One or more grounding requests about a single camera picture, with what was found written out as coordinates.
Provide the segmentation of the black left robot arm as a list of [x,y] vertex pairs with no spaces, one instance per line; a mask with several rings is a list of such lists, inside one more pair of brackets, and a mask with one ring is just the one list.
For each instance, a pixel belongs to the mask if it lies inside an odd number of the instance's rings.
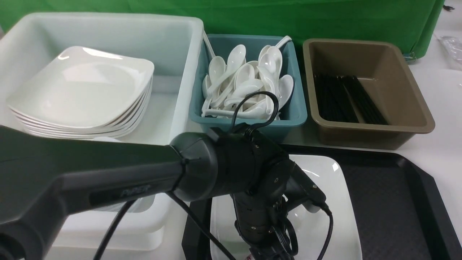
[[230,195],[235,227],[256,259],[298,252],[287,214],[333,216],[326,196],[287,151],[245,123],[184,132],[170,145],[40,138],[1,127],[1,259],[42,260],[69,215],[167,194],[179,205]]

